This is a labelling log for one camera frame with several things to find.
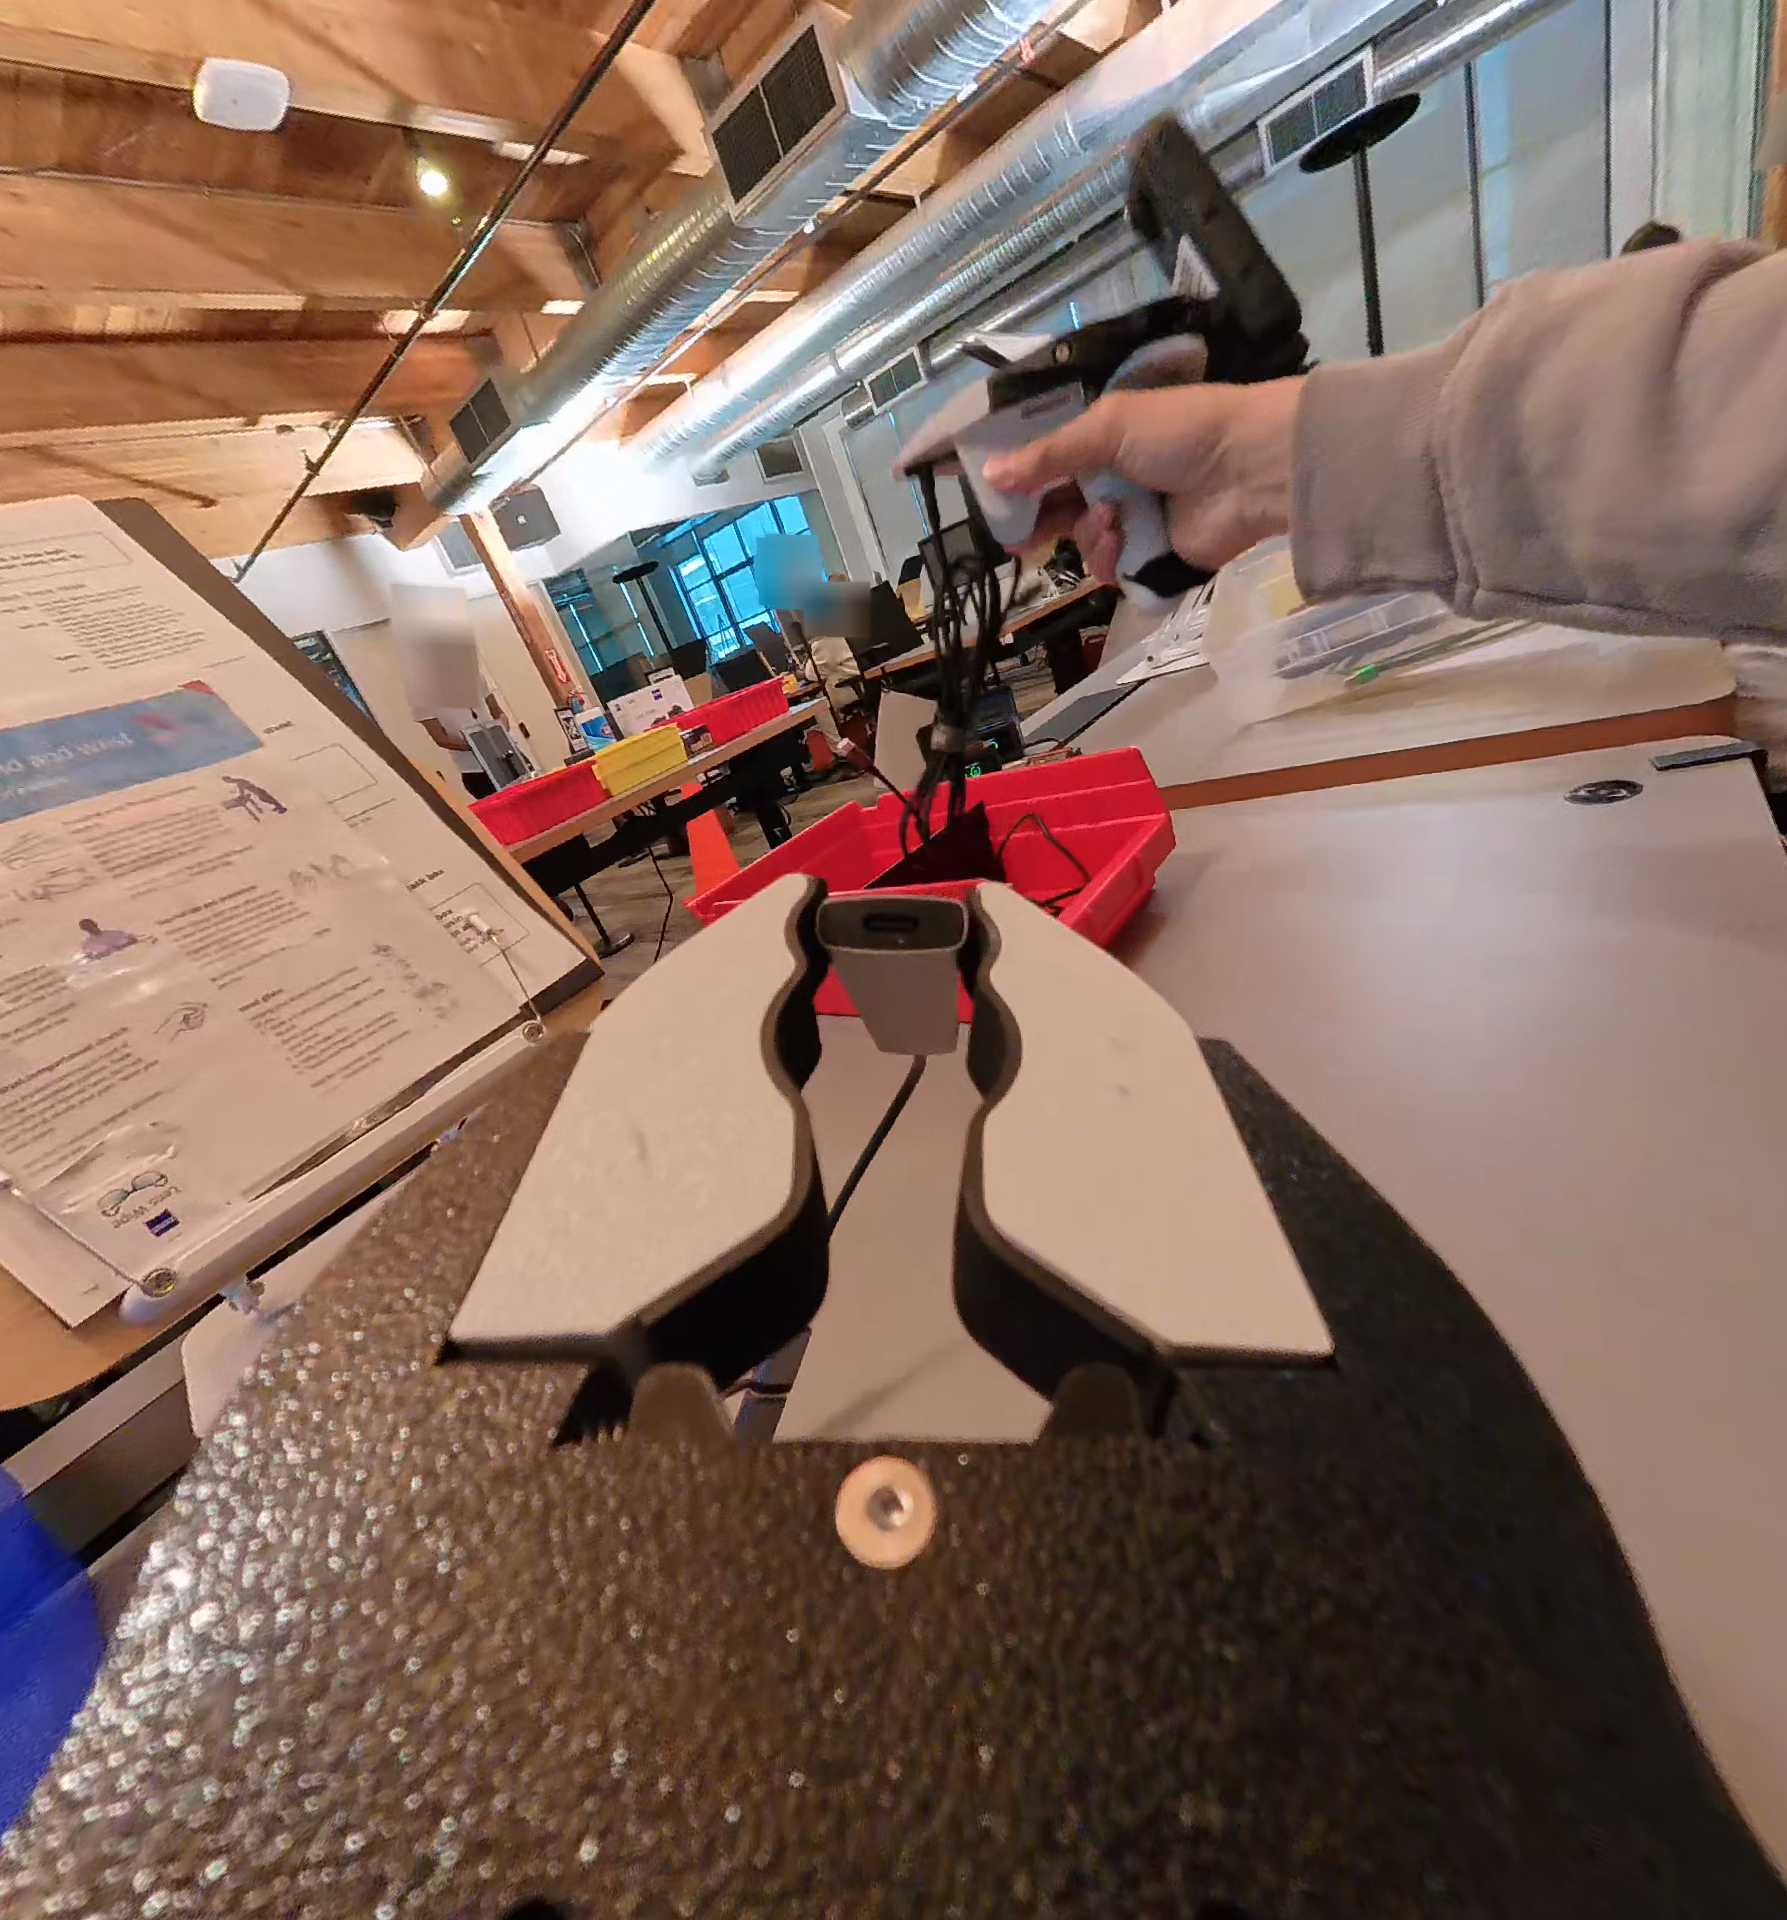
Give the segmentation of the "red plastic bin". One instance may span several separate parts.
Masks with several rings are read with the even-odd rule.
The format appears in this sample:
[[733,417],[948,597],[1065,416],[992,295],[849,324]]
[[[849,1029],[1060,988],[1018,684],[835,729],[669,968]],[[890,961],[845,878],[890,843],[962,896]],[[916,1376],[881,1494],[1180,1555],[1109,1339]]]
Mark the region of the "red plastic bin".
[[[968,894],[968,939],[974,936],[977,898],[1012,894],[1016,906],[1036,907],[1092,945],[1105,948],[1148,898],[1160,864],[1176,851],[1163,793],[1144,755],[1131,748],[981,775],[961,788],[961,800],[962,810],[968,804],[987,807],[1006,874],[1006,883],[987,883]],[[907,816],[904,797],[897,796],[873,804],[845,804],[781,851],[742,868],[736,878],[706,896],[691,896],[687,907],[712,926],[787,875],[812,875],[819,903],[809,907],[804,932],[816,935],[816,914],[825,898],[871,894],[871,878],[958,816],[948,816],[948,793],[936,793],[916,822]],[[973,961],[961,954],[958,1020],[973,1013],[962,985],[968,971]],[[820,1014],[857,1014],[829,964],[816,988],[816,1009]]]

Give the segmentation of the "large black vent grille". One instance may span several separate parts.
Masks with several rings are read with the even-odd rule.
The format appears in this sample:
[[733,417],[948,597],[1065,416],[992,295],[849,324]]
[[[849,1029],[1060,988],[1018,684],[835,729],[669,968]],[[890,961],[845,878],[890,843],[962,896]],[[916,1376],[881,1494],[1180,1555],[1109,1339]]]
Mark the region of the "large black vent grille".
[[849,117],[849,83],[838,62],[848,17],[809,4],[757,73],[736,83],[707,118],[707,143],[733,215],[770,191]]

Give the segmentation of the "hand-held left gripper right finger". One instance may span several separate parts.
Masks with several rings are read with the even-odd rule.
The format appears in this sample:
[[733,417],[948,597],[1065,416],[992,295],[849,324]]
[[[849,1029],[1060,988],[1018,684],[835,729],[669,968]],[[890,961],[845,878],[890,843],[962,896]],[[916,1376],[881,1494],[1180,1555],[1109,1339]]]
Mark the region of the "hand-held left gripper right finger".
[[1334,1334],[1192,1023],[1023,896],[968,896],[974,1088],[958,1318],[1045,1400],[1115,1370],[1147,1419],[1211,1367],[1327,1367]]

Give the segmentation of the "small red bin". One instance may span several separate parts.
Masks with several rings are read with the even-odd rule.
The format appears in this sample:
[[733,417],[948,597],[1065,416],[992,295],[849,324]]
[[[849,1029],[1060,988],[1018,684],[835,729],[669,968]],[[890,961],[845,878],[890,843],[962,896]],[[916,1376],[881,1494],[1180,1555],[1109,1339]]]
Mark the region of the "small red bin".
[[474,800],[469,810],[503,846],[516,846],[606,800],[610,793],[591,761],[584,761],[530,781],[516,781]]
[[790,714],[787,684],[781,680],[764,680],[749,687],[713,695],[700,707],[684,707],[675,717],[681,736],[706,736],[713,748],[723,748],[742,735],[765,729],[772,720]]

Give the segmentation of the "person's right forearm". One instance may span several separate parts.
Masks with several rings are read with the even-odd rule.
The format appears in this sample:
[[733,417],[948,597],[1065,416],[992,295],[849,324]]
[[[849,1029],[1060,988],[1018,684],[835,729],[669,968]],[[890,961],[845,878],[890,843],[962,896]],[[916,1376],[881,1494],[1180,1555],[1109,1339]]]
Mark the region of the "person's right forearm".
[[1506,285],[1296,404],[1309,600],[1787,645],[1787,250],[1685,242]]

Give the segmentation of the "black floor lamp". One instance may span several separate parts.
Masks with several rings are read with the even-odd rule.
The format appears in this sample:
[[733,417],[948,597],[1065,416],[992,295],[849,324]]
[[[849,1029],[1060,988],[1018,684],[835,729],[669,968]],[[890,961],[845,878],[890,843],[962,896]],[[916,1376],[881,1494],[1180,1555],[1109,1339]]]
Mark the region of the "black floor lamp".
[[1383,333],[1383,294],[1380,294],[1380,268],[1377,268],[1377,220],[1372,202],[1372,168],[1369,153],[1389,137],[1408,128],[1419,114],[1419,92],[1398,92],[1380,99],[1361,114],[1344,118],[1337,128],[1322,134],[1312,147],[1296,159],[1303,173],[1329,173],[1334,168],[1350,168],[1351,194],[1354,194],[1354,239],[1357,239],[1357,263],[1361,263],[1361,301],[1363,301],[1363,331],[1367,355],[1380,359],[1387,350]]

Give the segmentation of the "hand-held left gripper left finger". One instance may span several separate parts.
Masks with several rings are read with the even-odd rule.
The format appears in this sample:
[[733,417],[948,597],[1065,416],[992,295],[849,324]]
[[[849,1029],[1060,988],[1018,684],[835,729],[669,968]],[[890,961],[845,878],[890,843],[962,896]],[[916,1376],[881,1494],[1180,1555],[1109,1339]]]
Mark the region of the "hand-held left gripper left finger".
[[474,1361],[577,1361],[732,1387],[809,1328],[829,1223],[804,1090],[828,885],[770,883],[590,1029],[446,1334]]

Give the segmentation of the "black charger with green light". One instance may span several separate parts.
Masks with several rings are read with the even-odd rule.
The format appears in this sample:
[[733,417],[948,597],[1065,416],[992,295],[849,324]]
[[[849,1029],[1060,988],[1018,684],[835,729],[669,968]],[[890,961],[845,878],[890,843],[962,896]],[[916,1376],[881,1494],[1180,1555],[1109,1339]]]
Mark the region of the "black charger with green light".
[[[936,703],[923,703],[915,736],[926,772],[932,772],[942,756],[942,748],[933,743],[936,722]],[[977,700],[973,720],[961,729],[961,736],[968,775],[992,775],[1002,772],[1002,765],[1023,761],[1023,729],[1016,693],[1006,687],[987,690]]]

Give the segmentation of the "clear plastic bag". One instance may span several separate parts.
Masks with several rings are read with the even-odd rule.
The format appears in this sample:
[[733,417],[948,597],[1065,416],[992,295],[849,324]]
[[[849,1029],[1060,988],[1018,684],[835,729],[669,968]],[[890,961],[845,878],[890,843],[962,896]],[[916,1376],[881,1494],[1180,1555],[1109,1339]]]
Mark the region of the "clear plastic bag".
[[1734,700],[1712,637],[1634,637],[1538,619],[1477,620],[1427,595],[1303,607],[1202,645],[1232,729],[1250,743],[1540,730]]

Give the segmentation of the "silver air duct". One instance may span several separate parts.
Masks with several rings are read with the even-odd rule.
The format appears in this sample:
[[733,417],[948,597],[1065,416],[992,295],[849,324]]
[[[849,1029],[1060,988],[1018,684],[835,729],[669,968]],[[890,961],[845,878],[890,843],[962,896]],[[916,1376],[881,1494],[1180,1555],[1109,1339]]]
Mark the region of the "silver air duct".
[[1264,171],[1264,117],[1337,73],[1393,99],[1544,17],[1550,4],[1176,4],[1032,110],[926,207],[736,347],[627,450],[707,481],[865,388],[877,410],[933,375],[926,343],[1055,250],[1121,220],[1125,153],[1176,117],[1197,147]]
[[507,379],[513,432],[485,462],[443,455],[426,479],[440,516],[488,508],[552,450],[591,424],[622,384],[649,371],[701,318],[897,144],[958,105],[1055,4],[857,4],[838,62],[849,117],[746,215],[733,215],[716,163],[707,181],[652,220],[635,250],[585,295],[549,350]]

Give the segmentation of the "black bin divider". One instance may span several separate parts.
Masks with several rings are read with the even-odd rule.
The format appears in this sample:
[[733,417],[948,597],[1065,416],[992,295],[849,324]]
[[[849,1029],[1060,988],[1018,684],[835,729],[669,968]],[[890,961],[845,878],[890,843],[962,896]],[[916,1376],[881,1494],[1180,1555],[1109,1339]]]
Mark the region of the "black bin divider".
[[871,878],[873,894],[961,898],[987,883],[1006,883],[984,804],[968,804],[912,852]]

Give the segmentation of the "black ceiling rod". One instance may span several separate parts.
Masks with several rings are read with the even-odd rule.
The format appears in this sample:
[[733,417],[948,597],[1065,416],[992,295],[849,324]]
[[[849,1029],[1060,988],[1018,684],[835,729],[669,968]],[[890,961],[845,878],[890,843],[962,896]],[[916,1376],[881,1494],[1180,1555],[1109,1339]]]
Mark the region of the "black ceiling rod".
[[655,4],[627,4],[623,5],[622,17],[616,20],[610,34],[598,46],[598,56],[590,62],[584,75],[568,88],[568,95],[559,101],[556,114],[546,121],[546,128],[530,143],[530,147],[523,153],[520,168],[503,186],[495,201],[482,213],[474,231],[468,231],[468,239],[465,239],[461,250],[453,256],[446,273],[436,282],[436,287],[426,294],[426,298],[416,308],[416,318],[408,323],[408,329],[391,343],[391,347],[379,359],[378,371],[368,378],[368,384],[352,400],[345,416],[340,421],[333,421],[333,427],[327,429],[326,446],[307,462],[301,479],[285,495],[281,508],[271,516],[271,526],[258,534],[256,545],[240,558],[240,563],[231,571],[234,587],[246,582],[249,571],[265,558],[268,545],[272,545],[272,539],[281,534],[281,527],[287,526],[294,511],[311,494],[311,484],[323,479],[326,468],[333,462],[333,455],[345,443],[353,424],[368,416],[372,404],[384,394],[384,388],[397,375],[401,363],[408,356],[416,343],[420,343],[429,323],[450,305],[450,295],[458,294],[458,287],[474,276],[477,263],[490,250],[493,239],[498,236],[498,229],[511,217],[513,207],[523,201],[530,181],[543,171],[543,166],[546,166],[549,153],[553,152],[553,144],[568,134],[577,114],[590,105],[598,83],[613,73],[622,53],[629,46],[629,40],[635,37],[635,33],[642,30],[642,24],[648,20],[648,14],[652,8],[655,8]]

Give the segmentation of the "person's right hand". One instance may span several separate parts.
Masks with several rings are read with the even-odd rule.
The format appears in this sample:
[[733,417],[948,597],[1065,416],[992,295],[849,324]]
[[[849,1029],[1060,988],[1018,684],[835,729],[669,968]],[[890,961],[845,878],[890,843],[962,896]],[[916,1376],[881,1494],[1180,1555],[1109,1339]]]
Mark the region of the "person's right hand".
[[1002,494],[1036,495],[1031,543],[1074,539],[1097,581],[1123,577],[1125,549],[1121,504],[1079,495],[1103,474],[1155,494],[1173,552],[1215,571],[1289,534],[1303,394],[1306,378],[1115,392],[1051,436],[996,452],[984,474]]

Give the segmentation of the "grey usb-c adapter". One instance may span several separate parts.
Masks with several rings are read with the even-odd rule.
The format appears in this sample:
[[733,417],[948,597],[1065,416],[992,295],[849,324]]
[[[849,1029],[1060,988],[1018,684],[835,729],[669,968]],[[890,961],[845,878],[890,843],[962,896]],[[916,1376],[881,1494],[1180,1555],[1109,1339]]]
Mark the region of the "grey usb-c adapter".
[[829,896],[816,914],[816,939],[881,1052],[939,1058],[958,1051],[962,898]]

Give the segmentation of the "laminated instruction sheet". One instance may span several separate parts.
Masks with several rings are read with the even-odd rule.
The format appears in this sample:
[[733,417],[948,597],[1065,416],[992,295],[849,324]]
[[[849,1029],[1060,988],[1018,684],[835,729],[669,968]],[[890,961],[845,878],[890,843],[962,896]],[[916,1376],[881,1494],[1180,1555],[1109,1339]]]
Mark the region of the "laminated instruction sheet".
[[594,984],[150,511],[0,508],[0,1264],[63,1328],[231,1284]]

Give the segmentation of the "white ceiling sensor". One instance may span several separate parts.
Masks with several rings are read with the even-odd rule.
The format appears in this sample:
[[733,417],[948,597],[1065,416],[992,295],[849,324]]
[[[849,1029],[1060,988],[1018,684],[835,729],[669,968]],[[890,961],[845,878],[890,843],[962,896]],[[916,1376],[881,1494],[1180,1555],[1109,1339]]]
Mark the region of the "white ceiling sensor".
[[294,107],[294,88],[272,63],[207,59],[191,83],[189,105],[201,124],[234,134],[272,134]]

